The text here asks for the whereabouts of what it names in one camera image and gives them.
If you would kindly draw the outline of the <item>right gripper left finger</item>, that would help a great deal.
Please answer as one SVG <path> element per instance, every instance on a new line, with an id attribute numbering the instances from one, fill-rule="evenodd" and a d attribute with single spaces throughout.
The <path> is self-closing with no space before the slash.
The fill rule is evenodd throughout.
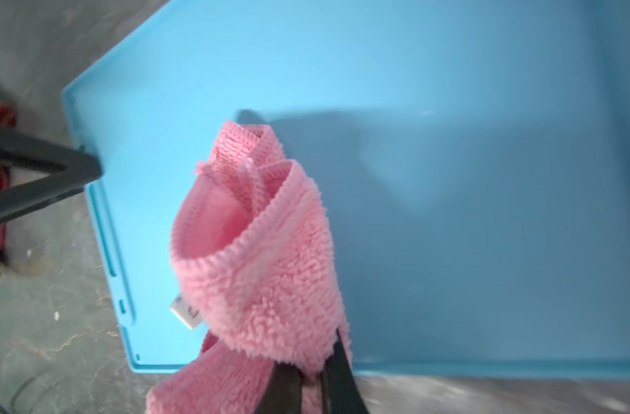
<path id="1" fill-rule="evenodd" d="M 303 374 L 294 365 L 273 364 L 254 414 L 301 414 Z"/>

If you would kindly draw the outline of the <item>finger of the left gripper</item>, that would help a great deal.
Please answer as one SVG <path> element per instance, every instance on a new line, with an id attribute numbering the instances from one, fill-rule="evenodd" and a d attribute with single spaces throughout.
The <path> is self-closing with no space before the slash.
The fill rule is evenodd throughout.
<path id="1" fill-rule="evenodd" d="M 0 193 L 0 218 L 5 224 L 82 193 L 86 185 L 103 173 L 98 159 L 92 155 L 23 135 L 5 126 L 0 126 L 0 165 L 45 174 Z"/>

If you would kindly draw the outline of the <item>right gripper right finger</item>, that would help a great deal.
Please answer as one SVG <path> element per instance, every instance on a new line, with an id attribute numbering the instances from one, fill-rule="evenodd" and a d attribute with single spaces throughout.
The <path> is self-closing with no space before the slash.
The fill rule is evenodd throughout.
<path id="1" fill-rule="evenodd" d="M 324 414 L 369 414 L 354 381 L 340 332 L 336 332 L 334 354 L 321 372 L 322 406 Z"/>

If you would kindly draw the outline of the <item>pink cleaning cloth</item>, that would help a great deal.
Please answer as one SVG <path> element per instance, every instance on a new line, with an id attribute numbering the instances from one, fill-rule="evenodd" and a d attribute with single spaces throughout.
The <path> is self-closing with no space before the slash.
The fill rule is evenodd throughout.
<path id="1" fill-rule="evenodd" d="M 149 413 L 251 413 L 273 365 L 318 375 L 349 345 L 329 220 L 315 181 L 267 125 L 226 122 L 180 207 L 170 241 L 180 293 L 208 331 L 199 356 L 155 386 Z"/>

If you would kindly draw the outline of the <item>blue framed drawing tablet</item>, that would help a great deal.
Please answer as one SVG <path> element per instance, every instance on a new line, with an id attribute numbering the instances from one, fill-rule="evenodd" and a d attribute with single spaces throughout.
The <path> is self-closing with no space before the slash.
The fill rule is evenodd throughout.
<path id="1" fill-rule="evenodd" d="M 130 368 L 227 120 L 318 183 L 354 370 L 630 379 L 630 1 L 172 1 L 62 93 Z"/>

